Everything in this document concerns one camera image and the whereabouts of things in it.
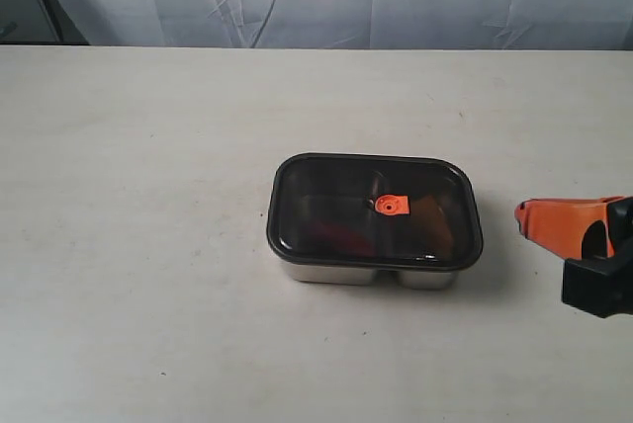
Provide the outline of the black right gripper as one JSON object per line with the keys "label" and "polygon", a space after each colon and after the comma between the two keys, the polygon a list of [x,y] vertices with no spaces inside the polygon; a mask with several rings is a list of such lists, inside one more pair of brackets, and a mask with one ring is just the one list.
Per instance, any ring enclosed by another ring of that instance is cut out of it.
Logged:
{"label": "black right gripper", "polygon": [[632,313],[632,199],[530,199],[519,232],[566,259],[562,302],[600,318]]}

